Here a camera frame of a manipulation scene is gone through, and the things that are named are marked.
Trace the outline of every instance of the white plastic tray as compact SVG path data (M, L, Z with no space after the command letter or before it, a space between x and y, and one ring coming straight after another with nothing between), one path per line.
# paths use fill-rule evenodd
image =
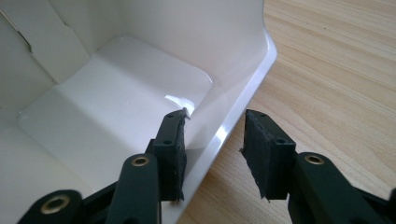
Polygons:
M32 2L0 2L0 223L56 189L86 197L116 181L180 99L191 112L185 201L163 203L163 223L175 223L275 61L262 1ZM35 32L38 15L77 50L45 51L67 46Z

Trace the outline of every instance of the curved white surface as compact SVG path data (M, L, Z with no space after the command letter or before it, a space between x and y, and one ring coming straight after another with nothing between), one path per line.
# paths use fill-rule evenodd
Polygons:
M91 59L51 87L0 17L0 223L56 189L86 197L116 181L163 116L187 104L185 201L163 203L163 223L175 223L276 59L262 1L49 2Z

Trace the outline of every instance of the screw hole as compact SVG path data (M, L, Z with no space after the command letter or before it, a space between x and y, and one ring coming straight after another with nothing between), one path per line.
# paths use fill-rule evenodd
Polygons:
M132 165L134 166L144 166L149 163L149 158L147 157L138 157L132 160Z
M54 214L64 209L70 203L67 195L57 195L50 198L41 206L41 213L45 215Z
M315 164L315 165L324 164L324 160L321 157L317 157L317 156L314 156L314 155L306 156L305 160L308 161L309 163L312 163L312 164Z

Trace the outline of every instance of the wooden surface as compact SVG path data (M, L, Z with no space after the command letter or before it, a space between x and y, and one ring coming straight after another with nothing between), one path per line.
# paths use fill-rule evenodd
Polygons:
M396 187L396 2L265 0L278 51L249 108L270 115L297 150L327 156L356 187ZM260 199L246 162L244 118L179 223L290 223Z

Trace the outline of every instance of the wooden table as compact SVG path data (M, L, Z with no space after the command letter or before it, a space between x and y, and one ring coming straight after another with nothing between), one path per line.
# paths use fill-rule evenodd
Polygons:
M278 51L249 108L270 115L297 150L327 156L358 188L396 188L396 2L265 0ZM244 118L179 223L290 223L287 202L260 199Z

